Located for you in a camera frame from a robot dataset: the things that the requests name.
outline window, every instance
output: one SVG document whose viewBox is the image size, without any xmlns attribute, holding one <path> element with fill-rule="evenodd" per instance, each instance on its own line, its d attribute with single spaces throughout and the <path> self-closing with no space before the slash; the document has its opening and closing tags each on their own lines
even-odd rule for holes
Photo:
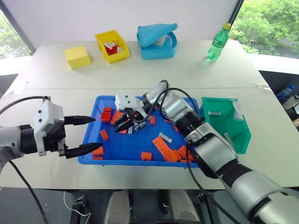
<svg viewBox="0 0 299 224">
<path fill-rule="evenodd" d="M 30 50 L 0 10 L 0 59 L 29 56 Z"/>
<path fill-rule="evenodd" d="M 245 0 L 230 39 L 247 53 L 299 58 L 298 0 Z"/>
</svg>

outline white cable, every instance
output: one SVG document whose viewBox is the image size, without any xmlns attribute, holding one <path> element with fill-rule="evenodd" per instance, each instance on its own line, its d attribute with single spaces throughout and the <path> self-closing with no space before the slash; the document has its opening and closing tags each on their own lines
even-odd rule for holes
<svg viewBox="0 0 299 224">
<path fill-rule="evenodd" d="M 67 206 L 67 204 L 65 203 L 65 192 L 64 192 L 64 205 L 67 207 L 67 209 L 69 209 L 69 210 L 71 210 L 71 211 L 75 211 L 75 212 L 78 213 L 80 216 L 88 216 L 87 219 L 86 219 L 86 222 L 85 222 L 85 224 L 87 224 L 88 219 L 89 219 L 91 213 L 89 212 L 88 214 L 85 214 L 85 215 L 84 215 L 84 214 L 78 212 L 77 210 L 75 210 L 75 209 L 71 209 L 69 206 Z"/>
</svg>

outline blue lid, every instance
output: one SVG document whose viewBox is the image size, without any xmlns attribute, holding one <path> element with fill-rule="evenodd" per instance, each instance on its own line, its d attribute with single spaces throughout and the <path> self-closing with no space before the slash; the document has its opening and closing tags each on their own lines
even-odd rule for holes
<svg viewBox="0 0 299 224">
<path fill-rule="evenodd" d="M 152 45 L 162 36 L 170 33 L 178 28 L 176 23 L 173 24 L 154 24 L 149 26 L 138 27 L 137 35 L 139 37 L 141 46 L 146 48 Z"/>
</svg>

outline blue tray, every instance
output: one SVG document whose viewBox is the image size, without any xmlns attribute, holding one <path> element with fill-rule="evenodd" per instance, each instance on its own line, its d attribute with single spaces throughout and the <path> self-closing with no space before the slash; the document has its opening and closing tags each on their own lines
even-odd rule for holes
<svg viewBox="0 0 299 224">
<path fill-rule="evenodd" d="M 191 104 L 188 98 L 184 98 L 186 102 Z M 193 99 L 197 110 L 198 104 Z M 171 167 L 187 167 L 185 162 L 165 162 L 159 150 L 154 146 L 152 141 L 162 132 L 172 139 L 172 143 L 168 144 L 171 149 L 179 149 L 182 145 L 186 145 L 184 137 L 176 132 L 171 123 L 167 123 L 161 117 L 159 111 L 154 111 L 155 124 L 151 125 L 150 121 L 146 121 L 146 125 L 133 134 L 115 133 L 112 125 L 108 122 L 101 122 L 100 116 L 104 107 L 112 107 L 112 115 L 115 112 L 115 96 L 98 96 L 96 98 L 93 112 L 91 116 L 96 121 L 88 124 L 83 144 L 91 142 L 102 142 L 104 147 L 104 160 L 93 160 L 92 153 L 79 156 L 78 160 L 82 164 L 99 164 L 99 165 L 138 165 L 138 166 L 171 166 Z M 100 130 L 105 129 L 109 139 L 103 141 Z M 152 161 L 142 161 L 141 152 L 152 153 Z M 190 164 L 193 168 L 198 168 L 195 162 Z"/>
</svg>

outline bottle cap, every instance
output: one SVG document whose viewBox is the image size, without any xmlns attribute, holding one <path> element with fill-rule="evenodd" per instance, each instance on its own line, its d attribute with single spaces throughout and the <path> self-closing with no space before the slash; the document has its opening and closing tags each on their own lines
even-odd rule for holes
<svg viewBox="0 0 299 224">
<path fill-rule="evenodd" d="M 223 25 L 223 29 L 230 29 L 230 27 L 231 27 L 231 24 L 230 23 L 224 23 L 224 25 Z"/>
</svg>

